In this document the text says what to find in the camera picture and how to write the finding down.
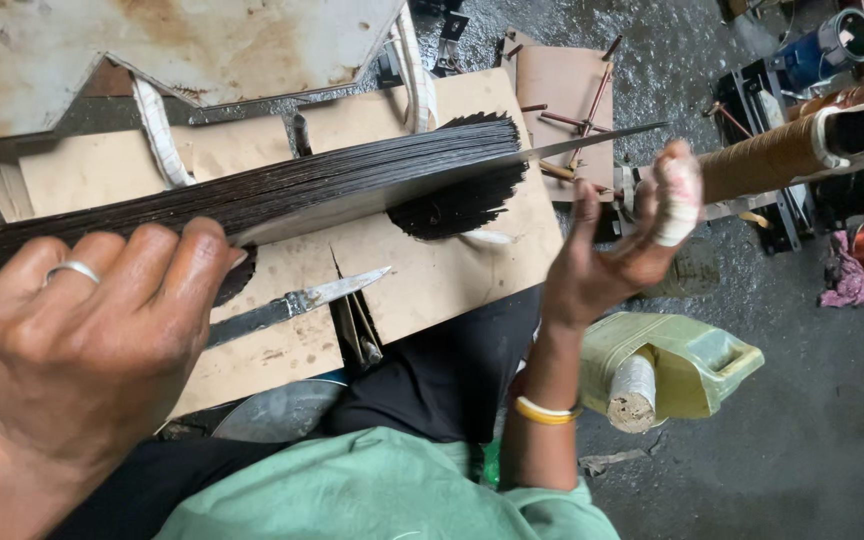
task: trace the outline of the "rusty metal plate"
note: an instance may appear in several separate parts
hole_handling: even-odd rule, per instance
[[[197,107],[358,82],[403,0],[0,0],[0,138],[55,128],[106,56]]]

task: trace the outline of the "ring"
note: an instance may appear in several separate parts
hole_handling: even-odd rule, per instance
[[[102,279],[99,278],[95,274],[95,272],[89,267],[89,265],[84,264],[82,262],[78,262],[78,260],[66,260],[65,262],[60,262],[59,264],[55,264],[48,272],[45,273],[45,281],[42,283],[42,287],[49,285],[49,280],[52,279],[52,276],[56,274],[56,272],[60,270],[75,270],[79,274],[86,276],[93,282],[95,285],[99,285],[102,282]]]

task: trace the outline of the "pink rag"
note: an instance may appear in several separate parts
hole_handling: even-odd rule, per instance
[[[823,308],[843,308],[845,306],[864,306],[864,269],[858,260],[849,254],[849,238],[845,230],[832,234],[831,256],[839,267],[841,277],[835,288],[826,290],[819,296],[819,306]]]

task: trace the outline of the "yellow bangle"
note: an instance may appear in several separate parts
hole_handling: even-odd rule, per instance
[[[560,426],[568,424],[582,414],[582,404],[576,404],[572,410],[549,410],[536,405],[525,396],[519,396],[515,400],[515,410],[535,423],[546,426]]]

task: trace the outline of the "black pants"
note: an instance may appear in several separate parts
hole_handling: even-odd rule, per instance
[[[540,285],[383,348],[318,431],[384,426],[433,442],[488,443],[499,405],[539,323]],[[151,538],[186,498],[287,444],[215,438],[137,446],[50,538]]]

